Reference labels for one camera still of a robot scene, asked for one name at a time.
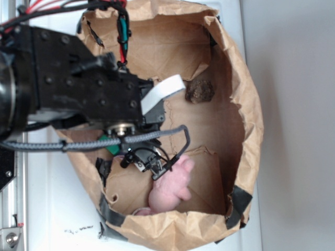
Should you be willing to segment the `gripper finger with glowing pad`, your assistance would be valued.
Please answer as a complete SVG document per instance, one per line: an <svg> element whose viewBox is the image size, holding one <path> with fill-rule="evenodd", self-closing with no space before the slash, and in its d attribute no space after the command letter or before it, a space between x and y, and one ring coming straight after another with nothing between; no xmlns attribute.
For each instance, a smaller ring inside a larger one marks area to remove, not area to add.
<svg viewBox="0 0 335 251"><path fill-rule="evenodd" d="M158 180L168 171L168 168L163 166L162 161L167 162L154 146L136 149L137 169L141 172L149 170L152 173L153 180Z"/></svg>
<svg viewBox="0 0 335 251"><path fill-rule="evenodd" d="M141 100L142 115L146 115L160 101L185 89L185 84L179 74L173 75L155 85Z"/></svg>

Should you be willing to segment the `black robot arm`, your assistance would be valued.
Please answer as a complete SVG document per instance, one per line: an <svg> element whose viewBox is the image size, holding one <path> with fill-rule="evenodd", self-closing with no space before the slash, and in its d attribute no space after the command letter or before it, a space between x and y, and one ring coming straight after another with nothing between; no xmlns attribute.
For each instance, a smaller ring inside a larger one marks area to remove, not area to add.
<svg viewBox="0 0 335 251"><path fill-rule="evenodd" d="M132 163L157 180L180 159L169 157L159 138L187 131L162 131L163 100L150 107L152 80L120 68L113 53L95 56L78 37L18 25L1 38L1 146L24 152L90 152L116 145ZM107 139L79 143L18 143L23 132L103 130Z"/></svg>

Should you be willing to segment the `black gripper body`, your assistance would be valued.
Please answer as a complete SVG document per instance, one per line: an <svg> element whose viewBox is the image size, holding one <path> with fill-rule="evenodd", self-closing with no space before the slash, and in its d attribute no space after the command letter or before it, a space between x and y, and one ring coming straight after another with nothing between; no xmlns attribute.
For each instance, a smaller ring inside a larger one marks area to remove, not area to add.
<svg viewBox="0 0 335 251"><path fill-rule="evenodd" d="M95 56L76 36L22 26L15 38L16 78L27 93L24 117L56 129L86 125L111 129L121 124L157 130L165 120L163 103L142 111L153 81L121 70L113 53Z"/></svg>

